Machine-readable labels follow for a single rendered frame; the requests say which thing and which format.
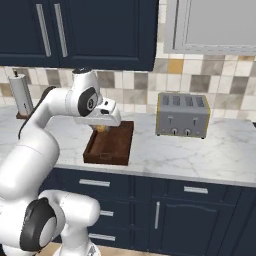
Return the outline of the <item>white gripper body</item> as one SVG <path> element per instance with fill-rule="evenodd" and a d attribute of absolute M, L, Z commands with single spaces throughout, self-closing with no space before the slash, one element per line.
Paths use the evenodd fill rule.
<path fill-rule="evenodd" d="M 101 114 L 93 111 L 86 117 L 75 117 L 74 120 L 77 124 L 91 126 L 119 126 L 121 124 L 121 115 L 118 109 L 114 109 L 110 114 Z"/>

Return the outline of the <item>brown wooden tray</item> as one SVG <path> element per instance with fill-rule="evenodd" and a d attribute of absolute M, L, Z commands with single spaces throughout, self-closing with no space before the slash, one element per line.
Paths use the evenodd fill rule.
<path fill-rule="evenodd" d="M 133 121 L 122 121 L 108 131 L 94 131 L 83 153 L 84 162 L 127 166 L 133 131 Z"/>

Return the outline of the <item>white paper towel holder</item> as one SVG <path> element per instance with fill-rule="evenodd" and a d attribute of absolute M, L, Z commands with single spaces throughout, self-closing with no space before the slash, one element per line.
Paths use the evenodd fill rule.
<path fill-rule="evenodd" d="M 33 103 L 24 74 L 14 72 L 8 77 L 12 95 L 15 99 L 18 113 L 17 118 L 26 119 L 33 111 Z"/>

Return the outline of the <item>dark blue plain cupboard panel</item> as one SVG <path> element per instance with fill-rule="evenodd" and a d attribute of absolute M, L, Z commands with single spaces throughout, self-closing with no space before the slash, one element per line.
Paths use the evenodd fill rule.
<path fill-rule="evenodd" d="M 256 256 L 256 189 L 243 190 L 239 204 L 237 220 L 238 236 L 233 256 Z"/>

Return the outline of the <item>grey window frame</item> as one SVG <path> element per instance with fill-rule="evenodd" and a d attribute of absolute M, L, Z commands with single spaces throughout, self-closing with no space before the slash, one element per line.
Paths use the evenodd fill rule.
<path fill-rule="evenodd" d="M 164 52 L 256 56 L 256 0 L 168 0 Z"/>

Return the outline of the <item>dark blue short drawer front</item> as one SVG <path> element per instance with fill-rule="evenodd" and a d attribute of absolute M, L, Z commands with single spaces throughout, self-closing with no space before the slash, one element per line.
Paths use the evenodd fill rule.
<path fill-rule="evenodd" d="M 208 194 L 187 193 L 184 186 L 207 188 Z M 235 205 L 241 193 L 241 188 L 236 186 L 178 180 L 169 181 L 166 190 L 169 198 L 228 205 Z"/>

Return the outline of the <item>dark blue base cupboard door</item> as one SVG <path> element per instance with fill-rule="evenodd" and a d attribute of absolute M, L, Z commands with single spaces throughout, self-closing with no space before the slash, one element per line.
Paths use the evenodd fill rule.
<path fill-rule="evenodd" d="M 160 201 L 158 229 L 154 228 Z M 152 205 L 149 250 L 170 256 L 217 256 L 234 212 L 224 204 L 156 199 Z"/>

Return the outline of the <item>grey four-slot toaster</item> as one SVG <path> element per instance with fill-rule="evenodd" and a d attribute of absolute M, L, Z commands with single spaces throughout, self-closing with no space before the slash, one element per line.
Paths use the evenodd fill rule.
<path fill-rule="evenodd" d="M 205 95 L 158 94 L 155 134 L 204 139 L 210 119 Z"/>

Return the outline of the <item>dark blue middle drawer front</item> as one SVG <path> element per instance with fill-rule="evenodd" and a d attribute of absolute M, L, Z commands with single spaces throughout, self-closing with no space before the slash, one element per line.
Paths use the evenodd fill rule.
<path fill-rule="evenodd" d="M 130 204 L 125 201 L 99 199 L 101 210 L 113 211 L 114 216 L 101 216 L 97 221 L 98 226 L 128 228 L 130 225 Z"/>

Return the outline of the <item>dark blue wide cupboard door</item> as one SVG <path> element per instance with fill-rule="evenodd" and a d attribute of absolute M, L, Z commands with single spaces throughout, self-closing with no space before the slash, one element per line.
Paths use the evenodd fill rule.
<path fill-rule="evenodd" d="M 54 4 L 60 3 L 68 56 L 62 56 Z M 49 0 L 59 65 L 151 71 L 159 0 Z"/>

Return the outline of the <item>dark blue wide drawer front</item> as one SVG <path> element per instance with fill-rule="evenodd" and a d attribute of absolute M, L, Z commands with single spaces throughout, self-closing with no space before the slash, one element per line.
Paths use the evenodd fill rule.
<path fill-rule="evenodd" d="M 58 188 L 84 195 L 94 195 L 108 198 L 128 198 L 130 192 L 129 177 L 127 175 L 91 172 L 85 170 L 55 168 Z M 99 187 L 79 184 L 80 179 L 110 181 L 110 187 Z"/>

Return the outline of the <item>dark blue low drawer front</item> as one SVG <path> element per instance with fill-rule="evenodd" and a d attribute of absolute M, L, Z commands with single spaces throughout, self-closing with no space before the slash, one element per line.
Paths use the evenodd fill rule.
<path fill-rule="evenodd" d="M 114 248 L 125 248 L 125 249 L 130 248 L 131 236 L 130 236 L 129 229 L 110 228 L 110 227 L 90 227 L 88 229 L 88 232 L 116 237 L 115 242 L 91 238 L 96 245 L 102 245 L 102 246 L 108 246 L 108 247 L 114 247 Z"/>

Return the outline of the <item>dark blue narrow cupboard door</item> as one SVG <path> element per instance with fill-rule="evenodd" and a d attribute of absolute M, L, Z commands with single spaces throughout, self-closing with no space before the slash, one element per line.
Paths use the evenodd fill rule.
<path fill-rule="evenodd" d="M 42 4 L 51 57 L 46 57 L 36 4 Z M 0 66 L 58 67 L 49 0 L 0 0 Z"/>

